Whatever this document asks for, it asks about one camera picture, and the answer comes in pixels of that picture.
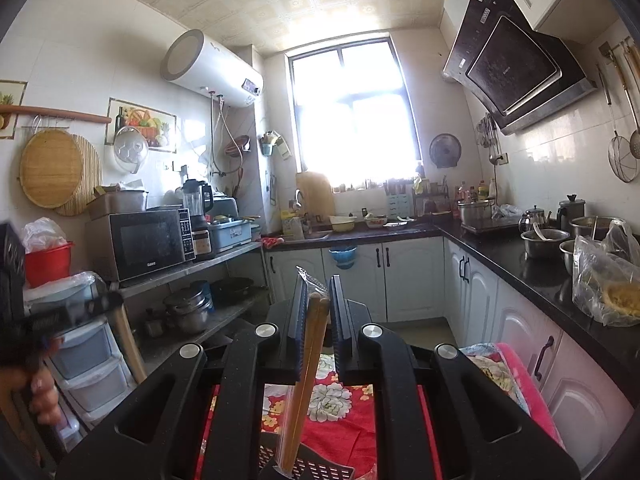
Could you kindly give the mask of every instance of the range hood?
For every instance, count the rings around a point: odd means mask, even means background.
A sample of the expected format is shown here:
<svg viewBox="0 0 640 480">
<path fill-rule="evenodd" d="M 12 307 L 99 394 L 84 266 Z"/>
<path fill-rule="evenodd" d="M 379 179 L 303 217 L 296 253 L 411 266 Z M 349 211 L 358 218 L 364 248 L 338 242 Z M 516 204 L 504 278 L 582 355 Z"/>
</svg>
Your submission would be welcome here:
<svg viewBox="0 0 640 480">
<path fill-rule="evenodd" d="M 564 43 L 533 31 L 513 0 L 468 0 L 444 73 L 480 99 L 505 135 L 596 89 Z"/>
</svg>

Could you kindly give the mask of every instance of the microwave oven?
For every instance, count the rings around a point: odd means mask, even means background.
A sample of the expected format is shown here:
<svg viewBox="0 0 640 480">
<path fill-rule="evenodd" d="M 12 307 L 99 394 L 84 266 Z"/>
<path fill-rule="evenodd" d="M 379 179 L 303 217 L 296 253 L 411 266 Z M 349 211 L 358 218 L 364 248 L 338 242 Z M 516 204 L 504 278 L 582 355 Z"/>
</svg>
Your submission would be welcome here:
<svg viewBox="0 0 640 480">
<path fill-rule="evenodd" d="M 188 209 L 116 213 L 87 222 L 92 269 L 123 282 L 195 259 Z"/>
</svg>

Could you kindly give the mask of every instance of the wooden rod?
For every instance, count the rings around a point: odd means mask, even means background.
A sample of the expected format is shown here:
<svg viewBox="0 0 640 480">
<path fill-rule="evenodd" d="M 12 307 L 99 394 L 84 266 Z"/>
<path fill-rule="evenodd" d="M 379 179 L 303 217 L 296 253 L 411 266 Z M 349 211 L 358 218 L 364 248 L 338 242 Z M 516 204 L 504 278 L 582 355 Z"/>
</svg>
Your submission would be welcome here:
<svg viewBox="0 0 640 480">
<path fill-rule="evenodd" d="M 85 114 L 71 110 L 58 110 L 57 108 L 41 108 L 39 106 L 0 105 L 0 114 L 18 115 L 43 115 L 47 117 L 60 117 L 63 119 L 75 119 L 88 123 L 110 124 L 111 118 L 102 115 Z"/>
<path fill-rule="evenodd" d="M 316 381 L 316 370 L 318 370 L 328 313 L 329 299 L 322 298 L 317 292 L 310 294 L 306 309 L 305 347 L 300 380 L 287 399 L 286 418 L 278 449 L 278 465 L 289 476 L 298 456 L 302 428 Z"/>
</svg>

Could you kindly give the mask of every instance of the kettle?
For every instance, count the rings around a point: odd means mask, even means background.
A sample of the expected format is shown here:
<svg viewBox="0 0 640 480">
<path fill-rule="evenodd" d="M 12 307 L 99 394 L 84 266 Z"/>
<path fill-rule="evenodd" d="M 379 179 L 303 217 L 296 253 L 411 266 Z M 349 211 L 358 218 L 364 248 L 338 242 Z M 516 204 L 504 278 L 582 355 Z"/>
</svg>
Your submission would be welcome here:
<svg viewBox="0 0 640 480">
<path fill-rule="evenodd" d="M 581 218 L 584 216 L 584 200 L 575 199 L 575 195 L 567 195 L 569 200 L 561 200 L 558 205 L 558 213 L 556 214 L 556 220 L 560 224 L 562 231 L 571 232 L 571 222 L 575 218 Z"/>
<path fill-rule="evenodd" d="M 548 226 L 548 217 L 545 217 L 545 210 L 538 208 L 537 205 L 522 215 L 522 218 L 518 222 L 518 228 L 521 233 L 526 231 L 533 231 L 533 224 L 538 224 L 541 229 L 545 229 Z"/>
</svg>

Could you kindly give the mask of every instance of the wooden chopping board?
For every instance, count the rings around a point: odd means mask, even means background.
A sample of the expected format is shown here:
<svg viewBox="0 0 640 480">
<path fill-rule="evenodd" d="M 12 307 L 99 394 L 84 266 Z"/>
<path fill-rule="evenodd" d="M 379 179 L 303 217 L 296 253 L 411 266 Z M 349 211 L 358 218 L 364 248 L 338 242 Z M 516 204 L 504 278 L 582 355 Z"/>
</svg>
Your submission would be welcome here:
<svg viewBox="0 0 640 480">
<path fill-rule="evenodd" d="M 68 133 L 55 128 L 37 133 L 20 160 L 20 184 L 29 200 L 45 209 L 65 204 L 82 178 L 82 155 Z"/>
<path fill-rule="evenodd" d="M 71 200 L 56 208 L 62 216 L 75 216 L 86 210 L 86 205 L 94 199 L 94 187 L 102 184 L 102 165 L 94 146 L 79 135 L 71 135 L 82 155 L 82 179 Z"/>
<path fill-rule="evenodd" d="M 329 179 L 322 173 L 303 171 L 296 174 L 296 186 L 302 192 L 302 210 L 309 218 L 329 224 L 329 216 L 335 215 L 334 190 Z"/>
</svg>

